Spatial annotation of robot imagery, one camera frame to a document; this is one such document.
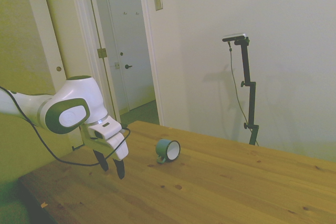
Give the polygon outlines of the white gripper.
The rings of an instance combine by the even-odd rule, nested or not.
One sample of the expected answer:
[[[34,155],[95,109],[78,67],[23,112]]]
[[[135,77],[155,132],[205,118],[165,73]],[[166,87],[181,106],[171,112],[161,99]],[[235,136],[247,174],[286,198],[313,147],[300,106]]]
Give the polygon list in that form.
[[[114,164],[117,169],[117,174],[120,179],[125,177],[125,167],[123,159],[128,155],[129,150],[125,142],[125,130],[121,126],[112,126],[111,124],[104,126],[96,124],[88,126],[83,124],[80,127],[80,133],[83,138],[83,143],[95,150],[95,157],[106,172],[109,170],[109,165],[105,156],[112,154]]]

